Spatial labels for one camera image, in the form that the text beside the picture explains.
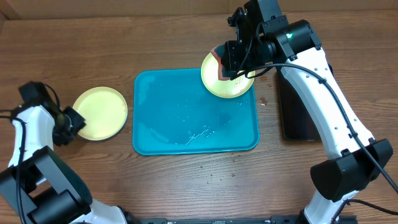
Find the red and green sponge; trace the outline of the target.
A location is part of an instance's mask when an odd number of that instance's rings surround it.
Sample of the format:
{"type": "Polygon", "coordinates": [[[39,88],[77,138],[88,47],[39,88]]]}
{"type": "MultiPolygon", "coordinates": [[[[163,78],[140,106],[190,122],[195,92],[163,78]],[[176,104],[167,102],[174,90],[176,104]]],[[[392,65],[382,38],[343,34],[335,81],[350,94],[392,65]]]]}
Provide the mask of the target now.
{"type": "Polygon", "coordinates": [[[218,80],[220,80],[220,81],[230,80],[230,77],[228,76],[228,71],[225,70],[224,65],[221,63],[221,59],[225,53],[224,45],[219,45],[219,46],[212,48],[210,53],[216,59],[216,62],[217,62],[218,80]]]}

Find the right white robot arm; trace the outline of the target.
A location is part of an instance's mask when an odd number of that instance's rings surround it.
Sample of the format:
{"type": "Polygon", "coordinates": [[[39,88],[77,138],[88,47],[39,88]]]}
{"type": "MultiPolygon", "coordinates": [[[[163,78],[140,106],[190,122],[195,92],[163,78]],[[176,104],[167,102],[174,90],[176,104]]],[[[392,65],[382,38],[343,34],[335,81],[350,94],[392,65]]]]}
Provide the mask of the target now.
{"type": "Polygon", "coordinates": [[[297,222],[343,223],[344,207],[386,174],[390,142],[375,140],[357,118],[308,21],[290,23],[277,1],[249,1],[227,21],[237,38],[215,51],[219,76],[252,79],[276,68],[297,92],[325,148],[326,161],[310,169],[316,191],[297,222]]]}

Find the teal plastic tray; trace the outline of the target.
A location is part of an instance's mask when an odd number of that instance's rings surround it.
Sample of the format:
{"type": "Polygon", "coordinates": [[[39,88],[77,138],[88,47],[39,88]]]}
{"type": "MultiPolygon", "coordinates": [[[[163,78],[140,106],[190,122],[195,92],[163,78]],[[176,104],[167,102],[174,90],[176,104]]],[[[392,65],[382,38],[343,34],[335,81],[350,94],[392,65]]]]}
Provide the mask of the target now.
{"type": "Polygon", "coordinates": [[[254,88],[220,98],[198,68],[140,73],[133,103],[132,146],[145,156],[248,151],[260,139],[254,88]]]}

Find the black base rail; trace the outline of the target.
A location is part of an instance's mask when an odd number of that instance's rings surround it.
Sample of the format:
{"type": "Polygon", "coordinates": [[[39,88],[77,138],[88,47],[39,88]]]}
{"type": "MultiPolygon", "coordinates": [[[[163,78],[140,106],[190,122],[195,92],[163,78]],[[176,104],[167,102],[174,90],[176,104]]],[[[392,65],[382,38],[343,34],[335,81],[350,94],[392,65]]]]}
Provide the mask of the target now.
{"type": "Polygon", "coordinates": [[[233,218],[233,219],[180,219],[166,218],[138,219],[126,212],[127,223],[133,224],[300,224],[307,223],[303,215],[274,215],[270,218],[233,218]]]}

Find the black rectangular tray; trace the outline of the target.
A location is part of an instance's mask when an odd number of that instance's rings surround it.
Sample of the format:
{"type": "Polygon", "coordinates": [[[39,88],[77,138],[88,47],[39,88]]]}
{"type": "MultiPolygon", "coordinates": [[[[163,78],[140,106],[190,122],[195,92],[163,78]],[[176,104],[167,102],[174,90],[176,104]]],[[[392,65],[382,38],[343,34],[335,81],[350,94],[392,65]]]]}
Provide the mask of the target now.
{"type": "Polygon", "coordinates": [[[320,141],[318,130],[310,117],[299,94],[277,69],[280,121],[285,140],[320,141]]]}

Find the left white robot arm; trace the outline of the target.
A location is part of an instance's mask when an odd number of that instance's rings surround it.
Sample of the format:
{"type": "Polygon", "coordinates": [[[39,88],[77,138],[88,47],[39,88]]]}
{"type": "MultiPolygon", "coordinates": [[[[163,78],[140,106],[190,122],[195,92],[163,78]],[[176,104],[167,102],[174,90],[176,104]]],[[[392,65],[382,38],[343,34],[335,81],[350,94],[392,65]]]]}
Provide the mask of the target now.
{"type": "Polygon", "coordinates": [[[16,130],[14,153],[1,172],[1,196],[22,223],[135,223],[117,206],[93,199],[82,179],[53,150],[85,126],[73,108],[60,108],[42,82],[19,87],[23,104],[6,117],[16,130]]]}

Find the yellow-green plate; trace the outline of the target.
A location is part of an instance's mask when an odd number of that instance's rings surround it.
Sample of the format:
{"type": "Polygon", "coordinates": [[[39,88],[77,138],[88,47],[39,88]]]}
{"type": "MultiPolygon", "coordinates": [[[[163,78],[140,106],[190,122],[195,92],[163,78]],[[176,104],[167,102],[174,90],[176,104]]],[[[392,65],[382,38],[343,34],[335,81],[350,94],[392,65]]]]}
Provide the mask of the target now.
{"type": "Polygon", "coordinates": [[[73,109],[85,119],[78,135],[90,141],[104,141],[122,130],[128,117],[126,100],[113,88],[99,86],[82,93],[73,109]]]}
{"type": "Polygon", "coordinates": [[[254,79],[240,76],[234,80],[218,78],[219,63],[212,53],[209,53],[201,65],[201,79],[206,89],[221,98],[236,98],[247,92],[254,79]]]}

